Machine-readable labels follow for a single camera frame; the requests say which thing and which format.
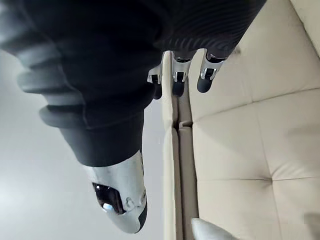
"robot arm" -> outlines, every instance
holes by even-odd
[[[41,118],[60,129],[121,230],[137,233],[147,217],[144,108],[162,95],[162,53],[172,51],[181,96],[195,51],[206,49],[206,92],[264,2],[0,0],[0,48],[29,70],[19,86],[46,98]]]

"ribbed black fabric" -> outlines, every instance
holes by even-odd
[[[163,50],[227,57],[264,2],[3,0],[0,47],[30,69],[20,87],[44,95],[41,118],[78,160],[107,166],[141,148],[148,71]]]

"cream sofa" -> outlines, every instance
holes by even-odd
[[[163,59],[164,239],[200,217],[240,240],[320,239],[320,0],[267,0],[211,90]]]

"leather sofa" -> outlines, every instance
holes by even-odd
[[[163,59],[164,239],[191,218],[240,240],[320,239],[320,1],[268,0],[207,93]]]

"gray floor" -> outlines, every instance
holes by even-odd
[[[0,52],[0,238],[2,240],[162,240],[161,102],[145,111],[143,159],[148,218],[122,233],[97,204],[92,186],[59,131],[44,125],[42,96],[23,93],[21,70]]]

